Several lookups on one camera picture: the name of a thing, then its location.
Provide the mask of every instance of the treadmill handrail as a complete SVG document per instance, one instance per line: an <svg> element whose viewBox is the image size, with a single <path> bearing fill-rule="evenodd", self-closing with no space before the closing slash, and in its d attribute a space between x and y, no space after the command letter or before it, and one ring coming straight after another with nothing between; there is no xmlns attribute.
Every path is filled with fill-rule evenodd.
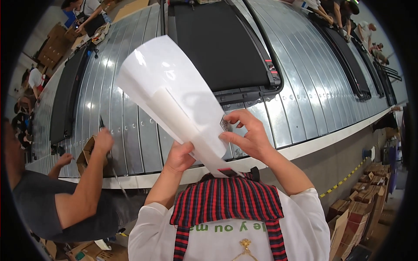
<svg viewBox="0 0 418 261"><path fill-rule="evenodd" d="M164 14L164 3L166 0L160 0L160 23L161 23L161 35L166 35L166 15Z"/></svg>
<svg viewBox="0 0 418 261"><path fill-rule="evenodd" d="M261 22L260 22L258 16L255 14L254 9L252 8L252 6L248 2L248 0L242 0L242 1L244 3L245 7L247 7L248 12L250 13L251 17L253 18L253 20L255 22L255 25L257 26L257 28L258 28L258 30L261 34L261 37L263 38L265 46L267 47L267 51L270 55L271 62L273 63L274 68L276 69L276 71L277 71L277 73L280 77L280 85L278 86L278 92L277 92L277 93L279 93L283 89L284 80L283 80L282 70L279 66L279 61L278 61L278 58L276 56L276 52L274 51L273 45L271 44L271 42L270 42L270 40L267 36L267 33L264 30L264 27L261 25Z"/></svg>

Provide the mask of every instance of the black apron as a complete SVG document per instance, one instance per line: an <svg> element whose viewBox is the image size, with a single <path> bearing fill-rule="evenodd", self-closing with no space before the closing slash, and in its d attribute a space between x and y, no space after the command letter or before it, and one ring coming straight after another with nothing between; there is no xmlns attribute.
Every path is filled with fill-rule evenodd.
<svg viewBox="0 0 418 261"><path fill-rule="evenodd" d="M84 0L84 4L83 4L83 9L80 8L80 13L79 15L76 15L75 11L74 11L74 15L77 17L77 19L80 21L80 24L84 23L85 20L87 20L89 18L89 16L84 14L84 8L86 7L86 0ZM105 19L103 18L102 14L98 14L95 18L91 19L85 26L84 29L87 32L87 35L89 37L92 37L94 35L94 33L96 32L96 30L104 25Z"/></svg>

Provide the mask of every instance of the treadmill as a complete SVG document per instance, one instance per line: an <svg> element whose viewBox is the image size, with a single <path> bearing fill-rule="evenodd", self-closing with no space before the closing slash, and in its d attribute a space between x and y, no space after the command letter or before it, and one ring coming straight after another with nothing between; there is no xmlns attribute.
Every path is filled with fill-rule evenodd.
<svg viewBox="0 0 418 261"><path fill-rule="evenodd" d="M161 34L167 35L192 61L221 105L255 101L278 94L283 77L260 20L243 0L267 47L231 0L172 5L167 31L161 0Z"/></svg>
<svg viewBox="0 0 418 261"><path fill-rule="evenodd" d="M339 35L337 25L330 27L325 20L312 12L308 17L340 62L353 93L360 100L370 99L372 95L366 78L347 42Z"/></svg>
<svg viewBox="0 0 418 261"><path fill-rule="evenodd" d="M51 148L56 150L56 144L72 135L74 122L74 103L80 92L81 82L86 71L88 57L94 49L89 43L76 49L74 55L65 63L52 107L49 140Z"/></svg>
<svg viewBox="0 0 418 261"><path fill-rule="evenodd" d="M352 31L352 35L353 35L353 38L352 38L353 44L356 47L367 69L370 72L370 76L372 77L373 83L375 84L377 94L379 95L380 98L383 98L385 96L385 91L383 90L383 84L379 78L379 75L377 74L377 70L375 66L373 65L372 59L369 56L369 51L366 50L366 48L364 48L361 42L358 41L359 38L354 31Z"/></svg>

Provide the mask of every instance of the apron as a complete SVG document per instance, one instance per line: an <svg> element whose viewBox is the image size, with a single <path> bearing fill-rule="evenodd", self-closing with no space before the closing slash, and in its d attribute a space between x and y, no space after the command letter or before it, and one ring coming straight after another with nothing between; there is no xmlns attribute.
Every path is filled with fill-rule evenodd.
<svg viewBox="0 0 418 261"><path fill-rule="evenodd" d="M228 218L264 222L274 260L287 260L277 188L254 181L251 173L243 174L245 177L214 178L209 173L179 193L170 219L171 225L177 225L174 261L183 260L192 226Z"/></svg>
<svg viewBox="0 0 418 261"><path fill-rule="evenodd" d="M89 16L84 14L84 8L86 7L86 0L84 0L84 4L83 4L83 9L81 10L80 8L80 13L78 15L76 15L75 11L73 11L74 15L76 16L76 18L80 21L80 24L84 23L85 20L87 20L89 18ZM92 37L94 35L94 33L96 32L96 30L104 25L105 19L103 18L103 15L100 13L98 14L95 18L91 19L85 26L84 29L87 32L87 35L89 37Z"/></svg>
<svg viewBox="0 0 418 261"><path fill-rule="evenodd" d="M42 75L42 82L45 82L45 75ZM39 93L41 93L43 91L43 85L40 84L38 87L36 87L37 90L39 91Z"/></svg>

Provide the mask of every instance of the sticker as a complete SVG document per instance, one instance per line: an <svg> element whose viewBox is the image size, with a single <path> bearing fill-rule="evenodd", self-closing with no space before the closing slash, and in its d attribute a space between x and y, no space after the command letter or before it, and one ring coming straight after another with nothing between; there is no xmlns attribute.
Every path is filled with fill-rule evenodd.
<svg viewBox="0 0 418 261"><path fill-rule="evenodd" d="M221 125L224 132L231 132L231 124L229 123L229 121L225 120L224 117L225 115L222 116L221 122L219 124Z"/></svg>
<svg viewBox="0 0 418 261"><path fill-rule="evenodd" d="M218 171L220 171L222 174L224 174L227 177L238 177L238 176L241 176L237 172L233 171L231 168L218 169Z"/></svg>

